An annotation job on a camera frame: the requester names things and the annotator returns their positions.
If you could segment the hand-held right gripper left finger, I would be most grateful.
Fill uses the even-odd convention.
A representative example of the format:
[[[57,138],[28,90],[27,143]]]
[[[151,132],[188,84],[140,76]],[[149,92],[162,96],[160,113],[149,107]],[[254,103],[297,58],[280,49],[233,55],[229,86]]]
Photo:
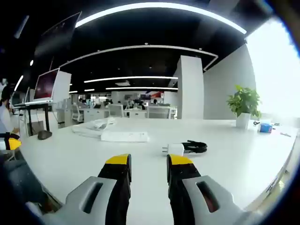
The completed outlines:
[[[55,213],[41,217],[44,225],[125,225],[131,197],[131,155],[108,159],[66,197]]]

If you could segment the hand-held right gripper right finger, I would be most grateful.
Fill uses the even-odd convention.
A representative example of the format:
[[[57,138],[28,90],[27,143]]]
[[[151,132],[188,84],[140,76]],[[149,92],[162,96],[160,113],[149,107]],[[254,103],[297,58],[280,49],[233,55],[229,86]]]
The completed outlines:
[[[238,207],[233,195],[193,162],[167,155],[168,197],[176,225],[257,225],[260,216]]]

